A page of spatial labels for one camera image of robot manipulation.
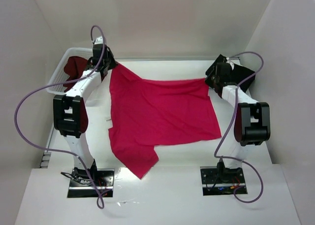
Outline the pink t shirt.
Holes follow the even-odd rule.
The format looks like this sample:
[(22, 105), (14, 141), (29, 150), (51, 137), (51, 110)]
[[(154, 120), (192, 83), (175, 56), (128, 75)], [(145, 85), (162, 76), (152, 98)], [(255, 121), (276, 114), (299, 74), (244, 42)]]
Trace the pink t shirt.
[(110, 79), (110, 146), (137, 178), (158, 162), (156, 146), (188, 144), (221, 137), (202, 79), (143, 79), (123, 65)]

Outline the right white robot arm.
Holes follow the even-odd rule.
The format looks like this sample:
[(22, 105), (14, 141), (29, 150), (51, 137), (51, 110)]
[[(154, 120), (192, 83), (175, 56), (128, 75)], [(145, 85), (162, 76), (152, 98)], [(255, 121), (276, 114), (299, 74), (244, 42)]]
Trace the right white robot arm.
[(246, 94), (255, 80), (255, 72), (234, 63), (230, 58), (220, 54), (205, 74), (205, 83), (234, 108), (233, 133), (239, 144), (239, 152), (232, 157), (232, 161), (236, 164), (226, 167), (223, 157), (220, 157), (217, 164), (219, 180), (227, 183), (235, 177), (241, 177), (240, 164), (246, 158), (247, 147), (269, 140), (270, 107), (268, 103), (259, 102)]

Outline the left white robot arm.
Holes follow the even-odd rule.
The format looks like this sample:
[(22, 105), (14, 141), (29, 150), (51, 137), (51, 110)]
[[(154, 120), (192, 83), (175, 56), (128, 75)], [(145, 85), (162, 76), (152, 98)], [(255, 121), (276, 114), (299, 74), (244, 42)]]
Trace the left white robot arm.
[(94, 43), (89, 59), (79, 56), (68, 59), (63, 69), (68, 75), (63, 84), (65, 92), (53, 98), (54, 128), (65, 138), (74, 158), (74, 169), (67, 176), (80, 184), (91, 185), (97, 174), (86, 139), (89, 120), (85, 103), (108, 71), (116, 66), (110, 48)]

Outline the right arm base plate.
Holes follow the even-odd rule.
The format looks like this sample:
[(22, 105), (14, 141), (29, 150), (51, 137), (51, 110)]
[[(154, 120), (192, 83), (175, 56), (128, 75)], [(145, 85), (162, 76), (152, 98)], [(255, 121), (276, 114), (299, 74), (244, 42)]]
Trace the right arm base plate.
[(221, 172), (216, 166), (200, 168), (203, 195), (247, 194), (246, 182), (242, 168), (224, 168)]

